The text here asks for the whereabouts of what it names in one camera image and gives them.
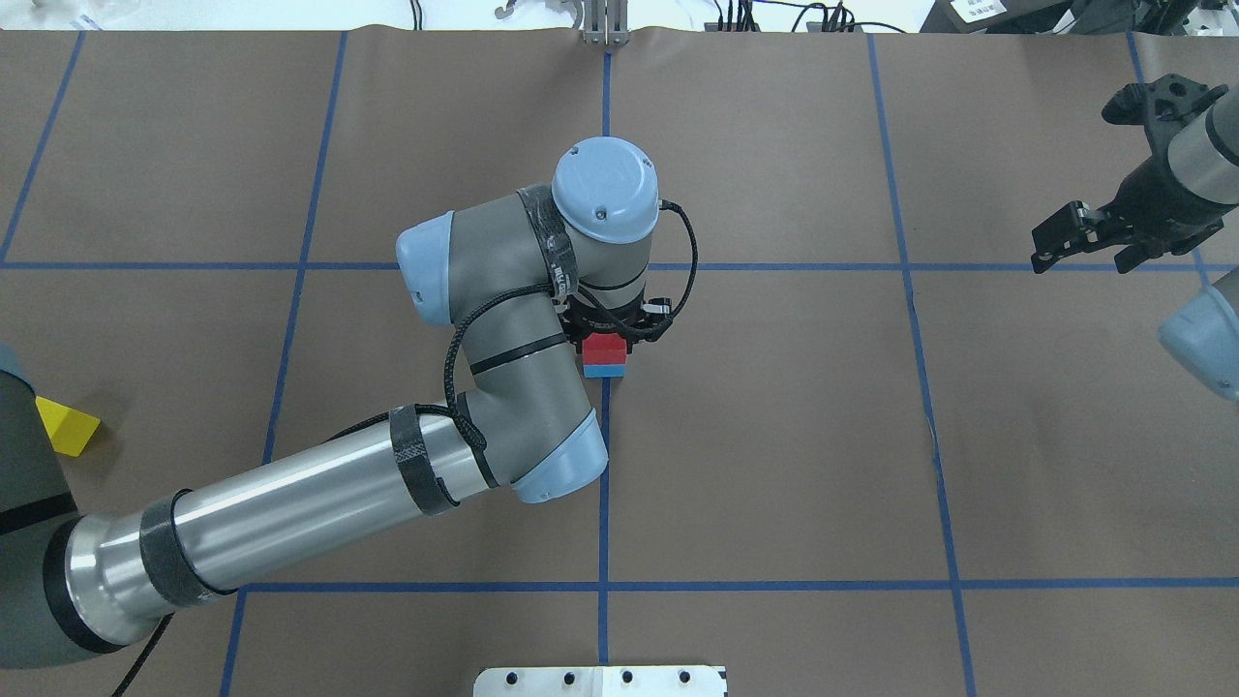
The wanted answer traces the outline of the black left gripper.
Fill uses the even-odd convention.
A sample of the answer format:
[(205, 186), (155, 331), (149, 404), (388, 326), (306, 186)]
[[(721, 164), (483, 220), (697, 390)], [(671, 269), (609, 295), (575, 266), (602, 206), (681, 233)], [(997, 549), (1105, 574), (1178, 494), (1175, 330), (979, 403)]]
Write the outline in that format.
[(670, 297), (650, 297), (638, 293), (636, 300), (617, 308), (601, 308), (598, 297), (587, 290), (574, 293), (561, 303), (563, 336), (584, 354), (586, 340), (593, 336), (615, 336), (624, 342), (624, 352), (631, 353), (639, 343), (655, 343), (673, 326), (676, 305)]

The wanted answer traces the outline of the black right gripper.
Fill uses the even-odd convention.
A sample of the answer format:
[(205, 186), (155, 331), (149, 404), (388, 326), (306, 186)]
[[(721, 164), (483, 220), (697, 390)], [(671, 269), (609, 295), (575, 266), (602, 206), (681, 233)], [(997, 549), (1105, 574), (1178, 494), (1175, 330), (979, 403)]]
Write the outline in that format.
[(1220, 230), (1230, 210), (1230, 141), (1220, 118), (1230, 118), (1230, 89), (1184, 76), (1132, 82), (1106, 102), (1101, 119), (1140, 125), (1150, 155), (1119, 184), (1110, 203), (1094, 210), (1083, 201), (1063, 204), (1031, 230), (1035, 274), (1062, 258), (1097, 248), (1120, 248), (1119, 274), (1163, 255), (1186, 255)]

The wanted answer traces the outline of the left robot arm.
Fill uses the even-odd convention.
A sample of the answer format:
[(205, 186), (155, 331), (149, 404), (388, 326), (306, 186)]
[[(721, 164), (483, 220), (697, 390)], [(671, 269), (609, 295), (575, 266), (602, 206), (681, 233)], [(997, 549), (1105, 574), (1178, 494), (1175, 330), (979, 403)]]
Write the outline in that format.
[(35, 389), (2, 348), (2, 667), (119, 652), (176, 612), (496, 487), (540, 503), (591, 484), (608, 449), (575, 344), (669, 329), (679, 308), (646, 300), (646, 272), (670, 210), (650, 155), (595, 136), (549, 184), (401, 232), (408, 295), (453, 331), (444, 400), (129, 515), (78, 511)]

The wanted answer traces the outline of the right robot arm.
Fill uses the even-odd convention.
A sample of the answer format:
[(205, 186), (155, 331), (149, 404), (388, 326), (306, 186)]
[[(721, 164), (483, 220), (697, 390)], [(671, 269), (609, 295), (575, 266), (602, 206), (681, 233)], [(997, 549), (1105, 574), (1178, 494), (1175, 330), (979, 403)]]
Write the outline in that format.
[[(1142, 128), (1150, 154), (1110, 203), (1070, 201), (1032, 229), (1030, 264), (1043, 274), (1063, 258), (1115, 248), (1120, 274), (1163, 256), (1184, 256), (1224, 227), (1238, 203), (1238, 97), (1225, 84), (1184, 76), (1124, 85), (1103, 106), (1111, 125)], [(1204, 284), (1158, 327), (1158, 340), (1211, 392), (1229, 402), (1238, 387), (1237, 274)]]

